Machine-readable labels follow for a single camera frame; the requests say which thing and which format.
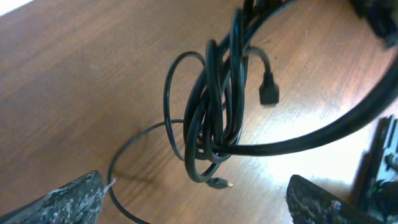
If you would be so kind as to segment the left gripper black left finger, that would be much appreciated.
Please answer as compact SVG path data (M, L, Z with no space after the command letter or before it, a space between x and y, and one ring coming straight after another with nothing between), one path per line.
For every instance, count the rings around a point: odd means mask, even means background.
M103 200L103 178L97 170L93 170L31 203L1 215L1 224L97 223Z

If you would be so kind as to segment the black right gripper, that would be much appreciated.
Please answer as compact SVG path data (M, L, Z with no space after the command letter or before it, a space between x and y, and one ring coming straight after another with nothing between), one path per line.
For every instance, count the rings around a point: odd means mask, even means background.
M397 45L397 0L350 0L350 3L386 47Z

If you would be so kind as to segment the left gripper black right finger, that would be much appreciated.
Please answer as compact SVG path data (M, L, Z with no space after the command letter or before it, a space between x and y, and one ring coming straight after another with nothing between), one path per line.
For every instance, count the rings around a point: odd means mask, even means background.
M285 200L294 224L380 224L353 205L300 175L292 175Z

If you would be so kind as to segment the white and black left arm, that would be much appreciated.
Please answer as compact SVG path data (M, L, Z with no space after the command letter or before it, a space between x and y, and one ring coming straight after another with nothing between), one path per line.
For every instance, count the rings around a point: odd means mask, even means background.
M346 203L299 175L293 175L286 202L294 223L397 223L397 117L379 120L372 148L363 157L353 203ZM37 200L1 216L1 223L96 223L108 194L132 221L111 186L93 170Z

